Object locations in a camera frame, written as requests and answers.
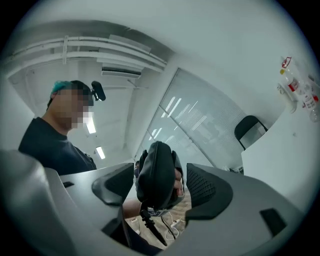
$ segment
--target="floor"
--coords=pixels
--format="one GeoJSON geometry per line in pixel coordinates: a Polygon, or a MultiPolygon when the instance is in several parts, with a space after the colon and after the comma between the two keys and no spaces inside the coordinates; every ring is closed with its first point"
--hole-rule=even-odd
{"type": "MultiPolygon", "coordinates": [[[[190,209],[191,209],[191,197],[190,197],[189,191],[186,191],[183,201],[180,202],[179,204],[177,204],[175,207],[173,207],[172,210],[170,211],[172,217],[170,216],[169,213],[166,213],[165,215],[163,215],[163,219],[168,223],[168,225],[172,224],[172,219],[174,221],[177,221],[180,219],[181,221],[175,226],[175,228],[181,234],[185,230],[185,224],[186,224],[185,223],[185,213],[187,210],[190,210],[190,209]]],[[[160,217],[152,217],[151,219],[154,221],[157,230],[161,233],[163,238],[169,239],[169,240],[166,240],[166,243],[168,246],[170,246],[174,242],[174,238],[170,233],[168,233],[168,229],[162,223],[161,218],[160,217]]],[[[140,236],[142,238],[144,238],[145,240],[147,240],[150,245],[156,246],[156,247],[161,248],[163,250],[165,250],[167,248],[167,246],[164,246],[154,236],[154,234],[152,234],[152,232],[145,226],[145,223],[142,221],[141,216],[138,216],[136,218],[128,218],[128,219],[126,219],[126,221],[134,231],[139,230],[140,236]]]]}

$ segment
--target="ear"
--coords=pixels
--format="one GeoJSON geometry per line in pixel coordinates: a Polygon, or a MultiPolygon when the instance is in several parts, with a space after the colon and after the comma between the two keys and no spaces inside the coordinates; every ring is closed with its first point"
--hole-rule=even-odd
{"type": "Polygon", "coordinates": [[[58,94],[58,92],[56,91],[56,92],[54,92],[54,93],[52,93],[51,95],[50,95],[50,97],[51,97],[51,99],[54,99],[55,97],[56,97],[56,95],[58,94]]]}

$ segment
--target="black chair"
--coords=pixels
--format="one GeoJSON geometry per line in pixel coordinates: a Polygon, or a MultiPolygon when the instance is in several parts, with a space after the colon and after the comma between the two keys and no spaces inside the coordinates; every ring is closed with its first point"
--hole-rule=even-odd
{"type": "Polygon", "coordinates": [[[241,138],[257,123],[260,123],[264,130],[267,132],[268,129],[253,115],[247,115],[244,119],[242,119],[234,129],[234,136],[241,144],[244,150],[246,150],[245,146],[241,143],[241,138]]]}

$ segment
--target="finger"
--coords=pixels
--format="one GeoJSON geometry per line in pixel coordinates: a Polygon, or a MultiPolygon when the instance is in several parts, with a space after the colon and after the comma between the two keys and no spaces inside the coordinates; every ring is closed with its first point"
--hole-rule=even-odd
{"type": "Polygon", "coordinates": [[[181,172],[178,171],[177,169],[174,169],[174,172],[175,172],[175,179],[176,179],[177,181],[180,181],[180,180],[181,180],[181,177],[182,177],[181,172]]]}
{"type": "Polygon", "coordinates": [[[174,181],[174,186],[173,186],[175,189],[179,189],[179,190],[182,190],[182,183],[178,180],[175,180],[174,181]]]}
{"type": "Polygon", "coordinates": [[[178,196],[182,196],[184,193],[182,192],[182,190],[177,189],[177,190],[176,190],[176,194],[177,194],[178,196]]]}

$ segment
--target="power strip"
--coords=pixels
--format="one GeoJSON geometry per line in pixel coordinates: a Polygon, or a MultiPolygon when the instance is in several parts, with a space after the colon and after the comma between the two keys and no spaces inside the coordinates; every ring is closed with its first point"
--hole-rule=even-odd
{"type": "Polygon", "coordinates": [[[170,227],[171,227],[171,228],[175,228],[176,225],[178,225],[178,223],[180,223],[180,222],[181,222],[181,220],[178,219],[177,221],[174,221],[174,222],[170,225],[170,227]]]}

